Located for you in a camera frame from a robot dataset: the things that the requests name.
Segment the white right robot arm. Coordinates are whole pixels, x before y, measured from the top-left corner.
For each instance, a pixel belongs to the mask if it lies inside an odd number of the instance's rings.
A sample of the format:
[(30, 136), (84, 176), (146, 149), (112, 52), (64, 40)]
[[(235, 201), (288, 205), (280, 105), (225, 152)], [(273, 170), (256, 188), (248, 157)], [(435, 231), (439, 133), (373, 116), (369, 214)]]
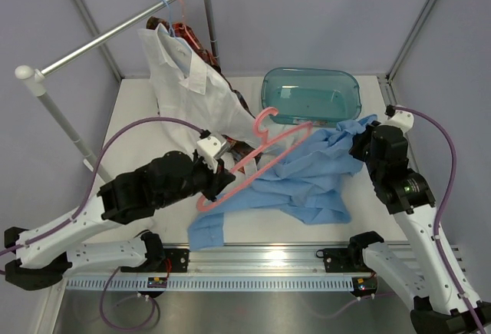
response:
[(437, 219), (429, 184), (408, 166), (407, 148), (401, 128), (375, 121), (354, 137), (350, 154), (366, 165), (374, 192), (407, 238), (419, 272), (375, 232), (351, 238), (348, 263), (385, 281), (409, 309), (416, 332), (484, 333), (490, 304), (466, 278)]

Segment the light blue shirt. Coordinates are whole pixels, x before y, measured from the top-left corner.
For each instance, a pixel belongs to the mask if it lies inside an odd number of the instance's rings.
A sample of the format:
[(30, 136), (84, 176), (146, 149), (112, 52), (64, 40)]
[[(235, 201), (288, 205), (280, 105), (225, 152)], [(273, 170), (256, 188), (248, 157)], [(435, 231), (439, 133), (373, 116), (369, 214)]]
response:
[(251, 185), (198, 216), (187, 230), (189, 248), (222, 246), (225, 214), (248, 209), (278, 209), (307, 225), (350, 223), (341, 198), (342, 177), (361, 171), (362, 163), (349, 150), (354, 136), (376, 120), (371, 114), (316, 130)]

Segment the pink plastic hanger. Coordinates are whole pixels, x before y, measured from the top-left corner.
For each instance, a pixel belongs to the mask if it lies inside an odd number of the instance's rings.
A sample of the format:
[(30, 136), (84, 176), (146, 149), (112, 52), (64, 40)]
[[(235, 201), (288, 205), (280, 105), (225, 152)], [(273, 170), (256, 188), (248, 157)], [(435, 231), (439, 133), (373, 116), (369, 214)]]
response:
[(311, 135), (313, 130), (313, 123), (310, 121), (296, 125), (295, 127), (285, 132), (282, 132), (281, 134), (278, 134), (275, 137), (269, 137), (269, 130), (261, 129), (262, 122), (269, 115), (276, 116), (278, 113), (279, 111), (275, 107), (267, 107), (259, 113), (252, 126), (252, 131), (254, 135), (261, 140), (261, 145), (258, 148), (256, 148), (254, 151), (252, 151), (249, 155), (244, 157), (240, 162), (238, 162), (229, 171), (231, 174), (234, 174), (239, 168), (244, 167), (246, 164), (252, 161), (259, 153), (265, 153), (265, 151), (268, 150), (271, 146), (277, 144), (280, 141), (283, 141), (287, 137), (296, 134), (299, 131), (305, 131), (304, 135), (300, 139), (298, 139), (292, 146), (290, 146), (287, 150), (283, 151), (280, 155), (278, 155), (274, 160), (271, 160), (269, 163), (267, 163), (265, 166), (259, 169), (253, 176), (247, 178), (239, 186), (231, 189), (228, 193), (222, 195), (218, 200), (213, 201), (211, 203), (205, 203), (206, 198), (204, 195), (202, 195), (196, 202), (196, 209), (199, 212), (201, 213), (210, 212), (212, 209), (218, 207), (225, 201), (231, 199), (237, 193), (241, 192), (242, 190), (250, 186), (257, 177), (263, 175), (267, 170), (272, 168), (280, 160), (283, 160), (288, 154), (290, 154), (294, 149), (296, 149), (300, 144), (302, 144), (305, 140), (308, 139), (308, 137)]

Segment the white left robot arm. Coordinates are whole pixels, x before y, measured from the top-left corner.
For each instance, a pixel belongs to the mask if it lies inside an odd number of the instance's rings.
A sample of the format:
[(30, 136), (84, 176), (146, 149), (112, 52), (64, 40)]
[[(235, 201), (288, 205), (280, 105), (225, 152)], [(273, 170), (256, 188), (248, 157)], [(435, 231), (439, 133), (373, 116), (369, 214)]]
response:
[(197, 193), (210, 200), (235, 180), (222, 160), (217, 170), (198, 155), (170, 151), (132, 172), (120, 174), (73, 210), (38, 228), (11, 227), (5, 248), (15, 258), (5, 264), (5, 280), (26, 291), (44, 289), (77, 273), (121, 268), (125, 273), (159, 270), (166, 258), (158, 234), (131, 240), (89, 243), (108, 230), (151, 218), (155, 212)]

